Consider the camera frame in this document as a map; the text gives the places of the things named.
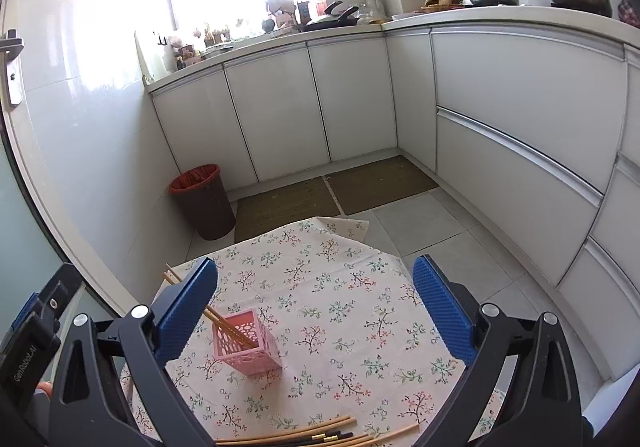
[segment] plaid cloth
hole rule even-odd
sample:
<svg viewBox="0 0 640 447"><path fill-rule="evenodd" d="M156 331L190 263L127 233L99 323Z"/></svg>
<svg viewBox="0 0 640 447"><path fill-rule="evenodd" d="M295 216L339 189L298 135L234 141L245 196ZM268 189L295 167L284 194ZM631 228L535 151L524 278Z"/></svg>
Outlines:
<svg viewBox="0 0 640 447"><path fill-rule="evenodd" d="M618 17L622 22L626 22L627 24L631 24L631 26L635 26L636 28L640 28L640 18L636 15L633 7L629 0L622 0L618 5Z"/></svg>

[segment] baseboard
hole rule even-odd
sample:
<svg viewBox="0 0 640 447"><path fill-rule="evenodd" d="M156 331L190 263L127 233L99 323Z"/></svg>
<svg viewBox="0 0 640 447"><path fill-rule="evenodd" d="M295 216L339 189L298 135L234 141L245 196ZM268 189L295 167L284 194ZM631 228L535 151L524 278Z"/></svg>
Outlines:
<svg viewBox="0 0 640 447"><path fill-rule="evenodd" d="M273 180L267 180L265 182L255 183L253 185L247 185L238 189L228 191L226 195L229 201L239 200L240 198L246 198L248 196L254 196L255 194L261 194L262 192L271 191L273 189L279 189L293 183L303 182L310 180L311 178L317 178L318 176L324 176L326 174L332 174L338 171L344 171L345 169L351 169L367 163L377 162L385 158L392 158L402 154L402 150L398 147L392 149L383 149L381 151L375 151L369 154L363 154L346 160L340 160L311 169L306 169L300 172L282 176L281 178L274 178Z"/></svg>
<svg viewBox="0 0 640 447"><path fill-rule="evenodd" d="M413 163L418 169L424 172L427 176L433 179L444 191L446 191L455 201L457 201L460 205L466 208L468 212L476 218L476 220L480 221L482 226L484 226L489 232L491 232L494 237L502 243L505 249L509 250L513 257L515 257L518 262L523 266L527 272L531 274L533 279L540 285L540 287L546 292L546 294L550 297L550 299L558 306L558 309L562 312L564 317L567 319L572 329L576 332L584 347L587 348L593 362L595 363L600 375L603 380L608 380L611 377L611 369L609 367L609 363L606 361L605 356L602 354L600 347L596 344L596 342L591 337L591 334L587 331L584 324L582 324L582 320L575 314L571 305L562 297L562 294L557 291L554 286L549 283L546 279L545 275L540 271L540 269L530 260L529 256L525 254L522 249L516 245L509 236L507 236L501 229L498 227L493 221L487 218L478 208L469 202L462 194L456 191L451 185L449 185L446 181L436 175L432 170L425 167L420 160L416 159L411 154L407 153L404 150L401 150L401 154Z"/></svg>

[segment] white cabinet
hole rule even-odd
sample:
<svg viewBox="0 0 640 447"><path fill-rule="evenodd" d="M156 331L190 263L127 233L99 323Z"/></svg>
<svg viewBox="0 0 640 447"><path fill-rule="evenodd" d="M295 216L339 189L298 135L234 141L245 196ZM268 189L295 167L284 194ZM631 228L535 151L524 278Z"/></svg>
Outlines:
<svg viewBox="0 0 640 447"><path fill-rule="evenodd" d="M331 160L396 146L393 93L381 35L309 42Z"/></svg>
<svg viewBox="0 0 640 447"><path fill-rule="evenodd" d="M640 167L620 157L596 224L596 241L640 289Z"/></svg>
<svg viewBox="0 0 640 447"><path fill-rule="evenodd" d="M225 70L258 180L329 162L305 45L240 58Z"/></svg>
<svg viewBox="0 0 640 447"><path fill-rule="evenodd" d="M557 285L600 196L568 170L485 125L438 110L438 175L500 227Z"/></svg>
<svg viewBox="0 0 640 447"><path fill-rule="evenodd" d="M517 24L434 28L431 37L438 105L527 143L606 190L625 114L622 45Z"/></svg>
<svg viewBox="0 0 640 447"><path fill-rule="evenodd" d="M640 51L625 46L628 74L628 106L622 153L640 166Z"/></svg>
<svg viewBox="0 0 640 447"><path fill-rule="evenodd" d="M181 172L217 163L227 190L257 182L222 68L153 101Z"/></svg>
<svg viewBox="0 0 640 447"><path fill-rule="evenodd" d="M640 294L589 238L559 286L609 363L614 379L640 360Z"/></svg>
<svg viewBox="0 0 640 447"><path fill-rule="evenodd" d="M429 32L386 37L396 103L398 147L436 170L436 96Z"/></svg>

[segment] table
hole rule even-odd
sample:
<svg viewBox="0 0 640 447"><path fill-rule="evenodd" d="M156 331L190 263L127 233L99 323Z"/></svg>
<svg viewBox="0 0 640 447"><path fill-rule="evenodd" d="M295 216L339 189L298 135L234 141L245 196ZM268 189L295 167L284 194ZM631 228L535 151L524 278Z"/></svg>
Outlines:
<svg viewBox="0 0 640 447"><path fill-rule="evenodd" d="M346 414L358 420L354 432L380 435L412 421L424 430L436 415L464 365L447 351L402 260L363 245L368 226L311 218L209 254L218 266L210 304L220 313L256 308L283 366L246 377L215 362L211 322L198 322L166 370L213 438ZM193 263L175 271L183 277ZM140 430L158 438L126 367L122 384ZM474 435L490 429L503 399L494 391ZM417 437L388 445L409 447Z"/></svg>

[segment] tile floor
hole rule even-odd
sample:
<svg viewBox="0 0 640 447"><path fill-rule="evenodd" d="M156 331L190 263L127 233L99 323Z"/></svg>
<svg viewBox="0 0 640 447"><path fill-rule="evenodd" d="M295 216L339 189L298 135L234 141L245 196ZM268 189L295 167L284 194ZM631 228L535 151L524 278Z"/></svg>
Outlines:
<svg viewBox="0 0 640 447"><path fill-rule="evenodd" d="M408 269L416 257L430 254L450 280L464 284L480 302L496 303L507 315L528 319L545 311L558 315L574 360L582 408L591 401L602 379L580 338L516 258L442 188L343 217L369 221L366 245L402 257ZM194 234L188 259L233 242L233 231L216 241ZM509 387L515 360L505 361L499 389Z"/></svg>

